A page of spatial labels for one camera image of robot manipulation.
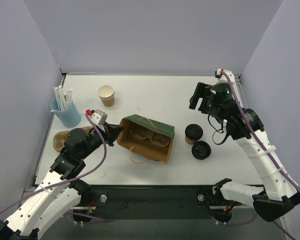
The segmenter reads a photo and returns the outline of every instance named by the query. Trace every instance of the bolt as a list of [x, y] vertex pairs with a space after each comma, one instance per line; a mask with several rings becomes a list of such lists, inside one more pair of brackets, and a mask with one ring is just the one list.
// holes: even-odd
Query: bolt
[[198, 195], [199, 202], [203, 202], [204, 199], [205, 199], [205, 196], [203, 194]]
[[106, 201], [107, 201], [107, 196], [106, 195], [101, 195], [100, 196], [100, 201], [102, 202], [102, 203], [105, 203]]

